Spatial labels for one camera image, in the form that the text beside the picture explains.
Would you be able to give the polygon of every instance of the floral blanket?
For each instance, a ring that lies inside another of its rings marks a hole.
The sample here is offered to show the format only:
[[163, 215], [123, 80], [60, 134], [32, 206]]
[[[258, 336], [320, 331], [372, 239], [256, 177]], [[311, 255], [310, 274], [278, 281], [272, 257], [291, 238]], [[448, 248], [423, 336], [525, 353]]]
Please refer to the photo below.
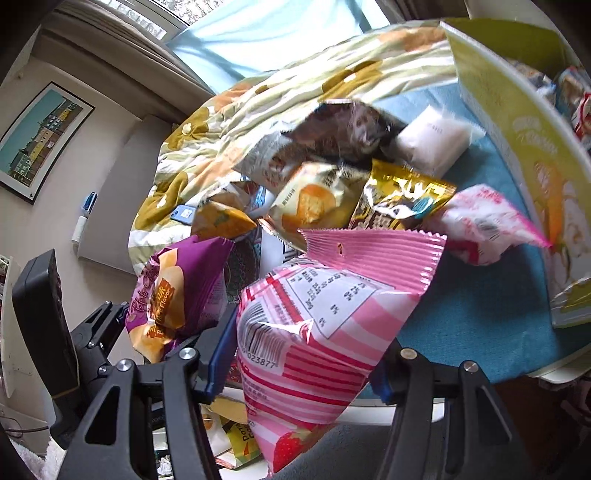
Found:
[[408, 22], [350, 38], [212, 97], [162, 144], [154, 185], [129, 234], [136, 274], [153, 253], [191, 235], [191, 226], [170, 218], [178, 205], [200, 208], [214, 200], [218, 210], [244, 210], [232, 185], [245, 179], [232, 167], [264, 135], [294, 127], [326, 99], [371, 104], [455, 77], [437, 22]]

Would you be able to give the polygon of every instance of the black bracket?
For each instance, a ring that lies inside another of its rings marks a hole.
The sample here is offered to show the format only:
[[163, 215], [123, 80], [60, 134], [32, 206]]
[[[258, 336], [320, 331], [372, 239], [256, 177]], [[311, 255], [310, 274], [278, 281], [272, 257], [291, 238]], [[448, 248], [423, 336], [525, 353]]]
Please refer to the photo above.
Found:
[[391, 392], [387, 403], [397, 408], [376, 480], [423, 478], [435, 398], [445, 398], [439, 480], [532, 478], [513, 421], [476, 362], [465, 361], [457, 368], [432, 364], [395, 341], [381, 368]]

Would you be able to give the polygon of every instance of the box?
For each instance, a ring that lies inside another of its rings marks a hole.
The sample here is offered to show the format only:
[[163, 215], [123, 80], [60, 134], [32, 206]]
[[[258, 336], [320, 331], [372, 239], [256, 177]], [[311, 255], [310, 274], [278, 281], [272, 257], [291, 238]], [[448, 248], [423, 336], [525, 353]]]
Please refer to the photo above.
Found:
[[591, 160], [568, 122], [504, 58], [551, 79], [580, 65], [554, 31], [507, 20], [441, 23], [462, 98], [486, 128], [532, 221], [553, 247], [543, 252], [553, 325], [591, 320]]

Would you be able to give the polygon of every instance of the metal screw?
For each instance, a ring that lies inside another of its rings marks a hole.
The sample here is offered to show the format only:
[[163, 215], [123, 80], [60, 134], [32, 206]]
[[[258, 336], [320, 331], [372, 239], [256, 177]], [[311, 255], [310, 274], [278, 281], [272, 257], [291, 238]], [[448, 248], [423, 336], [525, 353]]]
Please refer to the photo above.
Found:
[[475, 374], [478, 372], [478, 364], [472, 360], [466, 360], [463, 364], [464, 370], [468, 373]]
[[197, 355], [197, 352], [195, 351], [194, 348], [191, 347], [187, 347], [187, 348], [183, 348], [179, 353], [178, 353], [179, 357], [182, 358], [183, 360], [190, 360], [192, 359], [195, 355]]
[[117, 362], [117, 370], [120, 372], [127, 372], [132, 366], [134, 366], [134, 361], [129, 358], [124, 358]]
[[417, 353], [412, 348], [403, 348], [400, 350], [400, 356], [406, 360], [414, 360], [417, 357]]

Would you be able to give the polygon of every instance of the framed picture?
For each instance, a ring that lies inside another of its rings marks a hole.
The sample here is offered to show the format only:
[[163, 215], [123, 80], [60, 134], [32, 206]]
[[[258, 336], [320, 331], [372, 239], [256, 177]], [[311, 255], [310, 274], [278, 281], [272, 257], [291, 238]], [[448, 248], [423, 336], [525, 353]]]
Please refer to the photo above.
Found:
[[0, 184], [30, 204], [67, 143], [95, 108], [51, 82], [0, 140]]

